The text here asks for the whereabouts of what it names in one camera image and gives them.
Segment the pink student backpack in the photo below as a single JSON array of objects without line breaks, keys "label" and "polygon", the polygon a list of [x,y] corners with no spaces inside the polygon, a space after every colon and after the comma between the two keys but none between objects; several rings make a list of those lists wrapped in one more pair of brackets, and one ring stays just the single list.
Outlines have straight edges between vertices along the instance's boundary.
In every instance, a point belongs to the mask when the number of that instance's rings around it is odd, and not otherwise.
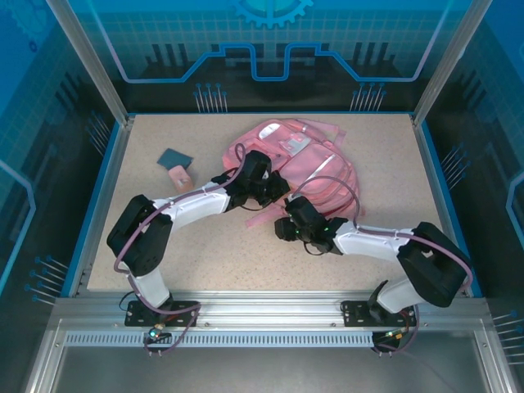
[{"label": "pink student backpack", "polygon": [[225,169],[240,163],[234,148],[260,151],[272,169],[288,182],[291,194],[306,197],[331,219],[353,219],[364,212],[354,165],[342,151],[346,131],[335,124],[308,119],[266,120],[235,140],[225,151]]}]

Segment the small pink case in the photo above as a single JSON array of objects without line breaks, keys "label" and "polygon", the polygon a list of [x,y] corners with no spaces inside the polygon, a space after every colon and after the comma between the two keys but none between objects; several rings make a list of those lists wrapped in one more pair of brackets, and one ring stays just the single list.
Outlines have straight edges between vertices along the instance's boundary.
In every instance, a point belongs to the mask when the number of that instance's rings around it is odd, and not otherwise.
[{"label": "small pink case", "polygon": [[169,169],[168,175],[178,193],[190,192],[194,188],[191,177],[181,165]]}]

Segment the small grey-blue notebook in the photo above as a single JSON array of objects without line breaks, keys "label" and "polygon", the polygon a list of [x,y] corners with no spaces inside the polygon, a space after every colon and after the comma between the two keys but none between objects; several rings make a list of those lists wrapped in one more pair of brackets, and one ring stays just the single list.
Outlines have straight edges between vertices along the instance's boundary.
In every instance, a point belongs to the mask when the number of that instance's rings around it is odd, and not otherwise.
[{"label": "small grey-blue notebook", "polygon": [[171,170],[177,166],[181,166],[183,169],[187,169],[192,162],[192,157],[187,156],[179,151],[175,151],[171,148],[167,148],[157,160],[157,164],[164,167],[167,170]]}]

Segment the aluminium mounting rail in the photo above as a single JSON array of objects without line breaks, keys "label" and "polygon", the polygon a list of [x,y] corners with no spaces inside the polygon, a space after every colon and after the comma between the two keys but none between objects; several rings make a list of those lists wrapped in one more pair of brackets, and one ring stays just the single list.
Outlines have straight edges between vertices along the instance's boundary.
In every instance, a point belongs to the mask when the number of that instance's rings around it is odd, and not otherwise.
[{"label": "aluminium mounting rail", "polygon": [[[175,300],[201,303],[200,331],[340,331],[340,303],[367,300],[370,291],[174,291]],[[59,298],[48,321],[50,330],[124,329],[119,292],[88,292]],[[421,304],[423,332],[477,331],[493,327],[487,301],[458,297],[448,308]]]}]

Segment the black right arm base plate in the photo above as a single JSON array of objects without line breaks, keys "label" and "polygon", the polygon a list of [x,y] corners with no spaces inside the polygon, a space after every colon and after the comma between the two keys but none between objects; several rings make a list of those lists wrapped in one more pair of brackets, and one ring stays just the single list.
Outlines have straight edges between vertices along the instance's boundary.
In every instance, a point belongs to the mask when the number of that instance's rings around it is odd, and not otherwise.
[{"label": "black right arm base plate", "polygon": [[378,303],[363,300],[344,300],[340,303],[344,325],[356,327],[414,327],[417,323],[414,307],[390,313]]}]

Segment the aluminium side rail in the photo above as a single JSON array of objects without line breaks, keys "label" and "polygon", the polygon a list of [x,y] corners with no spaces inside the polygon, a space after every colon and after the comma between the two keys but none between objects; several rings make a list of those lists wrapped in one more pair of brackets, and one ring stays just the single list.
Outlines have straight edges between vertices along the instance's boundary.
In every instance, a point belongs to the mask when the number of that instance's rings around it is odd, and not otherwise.
[{"label": "aluminium side rail", "polygon": [[133,122],[134,115],[131,115],[126,125],[116,123],[111,132],[61,289],[61,297],[77,296],[84,270],[90,270],[95,260]]},{"label": "aluminium side rail", "polygon": [[412,139],[419,154],[415,164],[414,182],[422,189],[415,191],[414,196],[409,198],[409,222],[412,225],[423,220],[434,223],[470,258],[470,251],[436,154],[435,143],[425,124],[416,125],[413,115],[409,120],[413,129]]}]

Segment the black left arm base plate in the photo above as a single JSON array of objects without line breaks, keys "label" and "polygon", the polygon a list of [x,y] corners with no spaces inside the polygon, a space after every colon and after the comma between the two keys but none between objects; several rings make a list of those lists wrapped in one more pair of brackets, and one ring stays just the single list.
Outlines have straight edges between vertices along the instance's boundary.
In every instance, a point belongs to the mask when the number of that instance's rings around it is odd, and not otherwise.
[{"label": "black left arm base plate", "polygon": [[163,323],[169,328],[181,328],[189,324],[197,309],[196,301],[174,301],[171,310],[176,311],[175,315],[159,314],[147,308],[140,300],[132,300],[128,303],[124,325],[126,327],[153,327],[158,323]]}]

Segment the aluminium frame post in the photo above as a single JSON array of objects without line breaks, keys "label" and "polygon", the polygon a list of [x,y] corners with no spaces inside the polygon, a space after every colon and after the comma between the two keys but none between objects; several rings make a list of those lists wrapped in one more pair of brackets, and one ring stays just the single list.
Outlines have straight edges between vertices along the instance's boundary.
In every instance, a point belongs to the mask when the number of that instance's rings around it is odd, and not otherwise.
[{"label": "aluminium frame post", "polygon": [[45,0],[57,22],[70,41],[77,56],[94,82],[97,91],[109,108],[115,121],[123,128],[129,127],[129,113],[124,107],[114,84],[111,82],[95,48],[91,44],[77,15],[67,0]]},{"label": "aluminium frame post", "polygon": [[414,128],[422,127],[422,122],[426,119],[455,66],[465,53],[492,2],[493,0],[471,0],[469,8],[415,107],[412,118]]}]

